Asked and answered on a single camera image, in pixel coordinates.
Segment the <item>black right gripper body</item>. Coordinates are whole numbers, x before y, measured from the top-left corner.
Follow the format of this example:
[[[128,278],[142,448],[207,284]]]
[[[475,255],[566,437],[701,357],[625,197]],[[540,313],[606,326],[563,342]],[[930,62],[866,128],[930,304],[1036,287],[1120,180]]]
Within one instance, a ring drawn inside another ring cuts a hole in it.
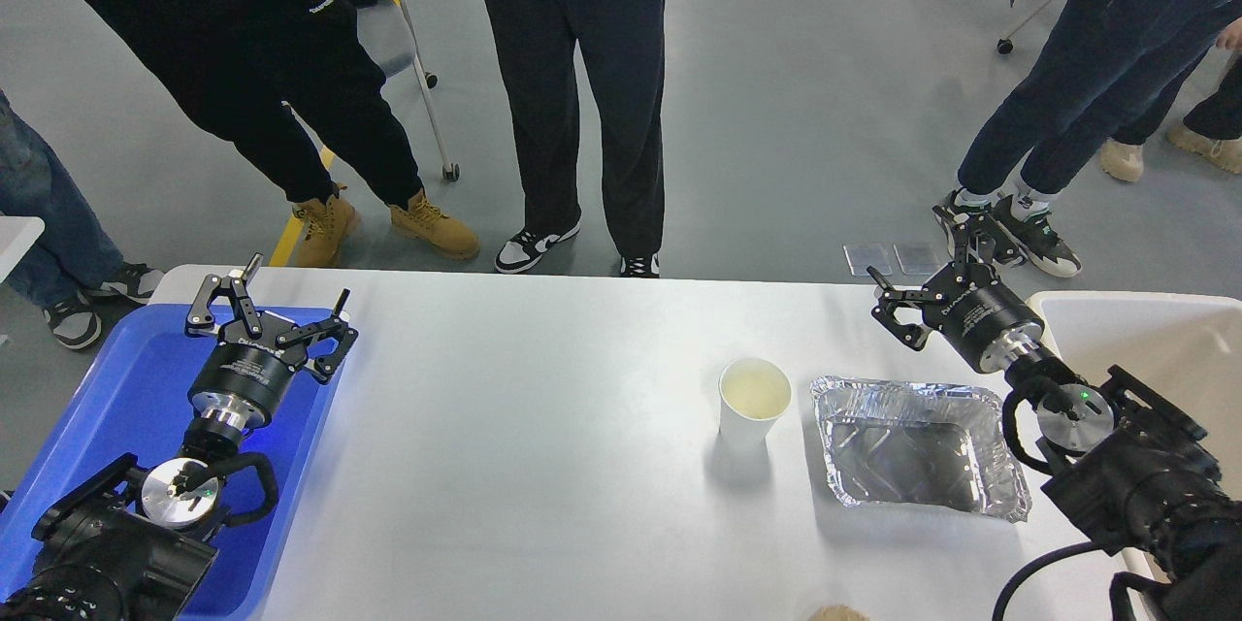
[[[979,374],[1005,370],[1040,347],[1045,324],[994,272],[958,278],[943,270],[929,279],[929,325]]]

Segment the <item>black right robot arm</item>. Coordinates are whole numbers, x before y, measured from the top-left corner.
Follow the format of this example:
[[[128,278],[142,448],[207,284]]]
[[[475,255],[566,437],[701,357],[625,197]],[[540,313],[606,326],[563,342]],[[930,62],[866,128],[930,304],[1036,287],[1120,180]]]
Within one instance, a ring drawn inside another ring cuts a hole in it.
[[[1045,323],[999,277],[1020,255],[999,240],[987,212],[934,209],[951,260],[919,289],[897,289],[874,267],[872,315],[903,345],[922,350],[936,332],[979,374],[1004,373],[1010,392],[999,426],[1022,465],[1047,474],[1042,489],[1086,542],[1025,564],[999,592],[995,620],[1018,587],[1048,565],[1134,546],[1153,555],[1163,581],[1115,573],[1112,617],[1135,619],[1139,595],[1158,620],[1237,620],[1241,612],[1241,505],[1203,448],[1207,431],[1122,366],[1092,386],[1042,342]]]

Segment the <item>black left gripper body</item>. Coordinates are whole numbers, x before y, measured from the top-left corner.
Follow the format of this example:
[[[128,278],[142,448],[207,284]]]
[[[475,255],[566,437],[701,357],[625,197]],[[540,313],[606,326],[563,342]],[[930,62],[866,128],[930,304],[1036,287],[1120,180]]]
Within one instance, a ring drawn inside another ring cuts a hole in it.
[[[222,325],[224,339],[189,390],[196,416],[238,430],[270,425],[308,359],[306,343],[277,347],[277,338],[296,328],[288,317],[265,317],[262,334],[253,339],[242,320]]]

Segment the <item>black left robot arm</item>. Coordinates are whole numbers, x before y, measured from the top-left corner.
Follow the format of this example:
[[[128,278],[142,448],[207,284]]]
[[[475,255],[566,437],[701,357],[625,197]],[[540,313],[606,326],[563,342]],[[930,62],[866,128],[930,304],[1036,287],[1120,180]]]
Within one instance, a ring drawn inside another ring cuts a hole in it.
[[[2,510],[5,620],[241,620],[265,595],[337,373],[332,309],[242,270],[120,320]]]

